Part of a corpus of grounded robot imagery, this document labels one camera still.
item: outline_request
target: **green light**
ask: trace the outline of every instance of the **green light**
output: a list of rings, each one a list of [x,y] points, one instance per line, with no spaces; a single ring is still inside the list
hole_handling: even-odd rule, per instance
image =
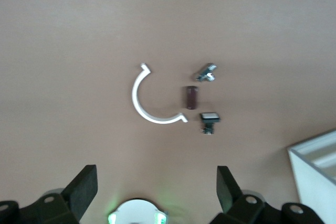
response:
[[[155,224],[165,224],[167,221],[166,215],[163,215],[161,213],[155,214]]]
[[[116,220],[116,218],[117,218],[117,215],[116,214],[110,214],[109,215],[109,224],[116,224],[115,222],[115,220]]]

